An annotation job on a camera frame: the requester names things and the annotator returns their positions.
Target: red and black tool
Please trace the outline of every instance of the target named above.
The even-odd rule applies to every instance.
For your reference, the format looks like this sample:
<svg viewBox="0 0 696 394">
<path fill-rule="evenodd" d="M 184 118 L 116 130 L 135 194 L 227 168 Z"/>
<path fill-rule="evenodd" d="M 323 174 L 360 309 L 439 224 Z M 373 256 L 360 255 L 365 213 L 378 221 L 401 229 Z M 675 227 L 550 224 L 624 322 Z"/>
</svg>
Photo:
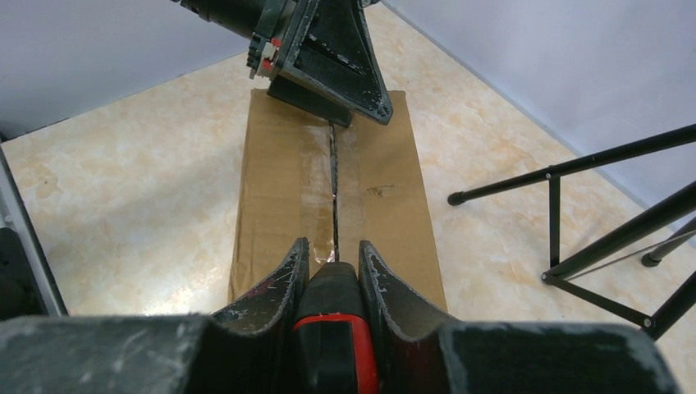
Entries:
<svg viewBox="0 0 696 394">
<path fill-rule="evenodd" d="M 309 281 L 293 336 L 303 392 L 377 394 L 373 345 L 352 265 L 328 263 Z"/>
</svg>

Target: metal rod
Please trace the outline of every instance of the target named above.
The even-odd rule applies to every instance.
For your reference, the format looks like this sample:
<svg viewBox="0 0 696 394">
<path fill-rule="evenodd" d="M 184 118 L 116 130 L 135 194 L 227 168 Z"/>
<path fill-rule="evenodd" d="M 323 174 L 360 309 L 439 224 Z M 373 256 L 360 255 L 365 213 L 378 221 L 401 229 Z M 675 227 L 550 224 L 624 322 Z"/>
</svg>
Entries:
<svg viewBox="0 0 696 394">
<path fill-rule="evenodd" d="M 696 272 L 652 316 L 654 324 L 643 330 L 655 341 L 696 304 Z"/>
<path fill-rule="evenodd" d="M 566 279 L 696 210 L 696 181 L 570 256 L 546 274 Z"/>
<path fill-rule="evenodd" d="M 641 259 L 641 262 L 646 267 L 656 267 L 662 261 L 662 259 L 665 258 L 665 256 L 673 252 L 676 248 L 680 247 L 692 236 L 694 236 L 694 231 L 696 231 L 696 218 L 691 219 L 682 228 L 677 230 L 677 232 L 667 239 L 665 244 L 658 246 L 652 252 L 645 254 Z M 690 236 L 684 236 L 685 234 L 689 233 L 692 234 Z"/>
<path fill-rule="evenodd" d="M 549 268 L 561 261 L 561 177 L 548 180 L 548 250 Z"/>
<path fill-rule="evenodd" d="M 594 304 L 607 312 L 611 312 L 616 316 L 625 318 L 632 323 L 638 324 L 640 327 L 654 326 L 652 317 L 647 316 L 638 310 L 631 309 L 626 305 L 619 304 L 614 300 L 609 300 L 603 295 L 593 293 L 580 286 L 574 285 L 573 283 L 566 282 L 563 279 L 559 279 L 552 275 L 547 275 L 546 273 L 542 274 L 542 280 L 548 285 L 555 286 L 563 291 L 569 292 L 573 296 L 586 300 L 590 304 Z"/>
<path fill-rule="evenodd" d="M 458 191 L 452 193 L 447 202 L 450 205 L 460 205 L 471 199 L 478 199 L 487 195 L 494 195 L 502 191 L 516 189 L 522 186 L 532 185 L 550 179 L 552 176 L 564 176 L 589 170 L 591 168 L 616 163 L 621 160 L 635 158 L 644 154 L 659 152 L 664 149 L 690 144 L 696 141 L 696 124 L 685 126 L 680 129 L 668 131 L 659 135 L 654 135 L 643 140 L 638 140 L 630 144 L 624 144 L 612 149 L 603 150 L 589 156 L 570 160 L 553 167 L 544 168 L 528 174 L 515 176 L 493 183 L 488 186 L 479 187 L 469 191 Z"/>
<path fill-rule="evenodd" d="M 584 277 L 585 275 L 589 275 L 590 273 L 595 273 L 596 271 L 599 271 L 599 270 L 601 270 L 601 269 L 604 269 L 604 268 L 606 268 L 606 267 L 609 267 L 610 265 L 614 265 L 614 264 L 619 263 L 619 262 L 621 262 L 621 261 L 630 259 L 631 257 L 633 257 L 633 256 L 635 256 L 635 255 L 637 255 L 637 254 L 641 254 L 641 253 L 643 253 L 643 252 L 646 252 L 646 251 L 648 251 L 648 250 L 650 250 L 650 249 L 652 249 L 652 248 L 657 248 L 657 247 L 660 247 L 660 246 L 662 246 L 662 245 L 669 244 L 669 243 L 671 243 L 671 242 L 678 242 L 678 241 L 681 241 L 682 238 L 686 238 L 686 239 L 688 240 L 689 237 L 690 237 L 690 236 L 693 236 L 693 235 L 696 235 L 696 230 L 693 230 L 693 231 L 691 231 L 691 232 L 687 232 L 687 233 L 685 233 L 685 234 L 682 234 L 682 235 L 680 235 L 680 236 L 677 236 L 676 238 L 670 238 L 670 239 L 668 239 L 668 240 L 664 240 L 664 241 L 662 241 L 662 242 L 658 242 L 658 243 L 656 243 L 655 245 L 650 245 L 650 246 L 648 246 L 648 247 L 642 248 L 641 250 L 637 250 L 637 251 L 635 251 L 635 252 L 633 252 L 633 253 L 631 253 L 631 254 L 627 254 L 626 256 L 619 257 L 618 259 L 612 260 L 612 261 L 610 261 L 609 263 L 602 264 L 602 265 L 600 265 L 599 267 L 595 267 L 595 268 L 589 269 L 589 270 L 587 270 L 587 271 L 584 271 L 584 272 L 582 272 L 582 273 L 579 273 L 579 274 L 575 275 L 574 277 L 569 277 L 569 278 L 566 279 L 566 280 L 567 280 L 567 281 L 572 281 L 572 280 L 575 280 L 575 279 L 577 279 L 577 278 L 579 278 L 579 277 Z"/>
</svg>

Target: black pole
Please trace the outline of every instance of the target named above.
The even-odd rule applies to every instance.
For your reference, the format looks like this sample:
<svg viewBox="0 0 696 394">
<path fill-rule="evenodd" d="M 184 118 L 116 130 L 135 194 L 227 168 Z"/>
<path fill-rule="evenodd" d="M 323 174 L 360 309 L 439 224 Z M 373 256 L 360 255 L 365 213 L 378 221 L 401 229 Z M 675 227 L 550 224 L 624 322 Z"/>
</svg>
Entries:
<svg viewBox="0 0 696 394">
<path fill-rule="evenodd" d="M 452 193 L 447 198 L 447 202 L 450 203 L 450 205 L 460 205 L 466 201 L 469 201 L 470 199 L 478 199 L 487 195 L 494 195 L 502 191 L 532 185 L 534 183 L 551 179 L 554 176 L 570 175 L 576 172 L 589 170 L 591 168 L 619 162 L 621 160 L 635 158 L 644 154 L 655 153 L 664 149 L 690 144 L 694 141 L 696 141 L 696 124 L 685 126 L 673 131 L 668 131 L 667 133 L 654 135 L 630 144 L 603 150 L 602 152 L 590 154 L 575 160 L 570 160 L 569 162 L 561 163 L 556 166 L 515 176 L 514 178 L 496 182 L 488 186 L 479 187 L 478 189 L 458 191 L 456 193 Z"/>
<path fill-rule="evenodd" d="M 652 316 L 654 325 L 643 330 L 655 341 L 696 304 L 696 272 Z"/>
<path fill-rule="evenodd" d="M 696 210 L 696 181 L 546 271 L 566 279 Z"/>
<path fill-rule="evenodd" d="M 667 239 L 668 242 L 666 244 L 662 244 L 655 248 L 655 250 L 653 250 L 652 252 L 644 254 L 643 258 L 640 259 L 640 261 L 646 267 L 656 267 L 662 261 L 662 259 L 665 258 L 665 256 L 667 256 L 669 253 L 674 251 L 674 249 L 680 247 L 692 236 L 694 236 L 685 236 L 687 232 L 692 232 L 694 230 L 696 230 L 696 218 L 691 219 L 682 228 L 677 230 L 677 232 L 675 232 L 671 237 Z M 676 241 L 670 241 L 678 237 L 681 238 Z"/>
</svg>

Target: rubber foot cap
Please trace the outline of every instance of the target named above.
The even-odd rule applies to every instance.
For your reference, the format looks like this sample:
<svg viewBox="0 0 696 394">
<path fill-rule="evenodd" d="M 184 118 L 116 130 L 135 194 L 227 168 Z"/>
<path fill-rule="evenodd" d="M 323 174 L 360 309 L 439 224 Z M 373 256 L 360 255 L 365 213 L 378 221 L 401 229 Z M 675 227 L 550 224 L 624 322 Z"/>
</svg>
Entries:
<svg viewBox="0 0 696 394">
<path fill-rule="evenodd" d="M 640 262 L 643 263 L 643 266 L 648 268 L 657 267 L 658 265 L 660 265 L 661 261 L 662 260 L 655 261 L 653 259 L 650 259 L 650 253 L 644 254 L 643 257 L 640 259 Z"/>
</svg>

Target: tiled floor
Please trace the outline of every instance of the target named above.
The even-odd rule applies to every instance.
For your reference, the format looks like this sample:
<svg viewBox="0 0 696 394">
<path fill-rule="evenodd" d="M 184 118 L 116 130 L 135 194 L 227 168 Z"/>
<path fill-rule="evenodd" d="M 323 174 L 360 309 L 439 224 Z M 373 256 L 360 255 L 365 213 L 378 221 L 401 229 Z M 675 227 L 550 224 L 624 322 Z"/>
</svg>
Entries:
<svg viewBox="0 0 696 394">
<path fill-rule="evenodd" d="M 481 186 L 573 155 L 385 7 L 368 9 L 389 89 L 407 92 L 449 310 L 464 320 L 620 322 L 544 286 L 547 192 L 529 186 L 452 208 Z M 245 56 L 5 143 L 73 314 L 213 311 L 227 302 L 249 90 Z M 642 209 L 595 172 L 563 178 L 562 256 Z M 661 241 L 659 231 L 623 253 Z M 652 312 L 696 268 L 629 259 L 578 280 Z M 696 392 L 696 311 L 659 342 Z"/>
</svg>

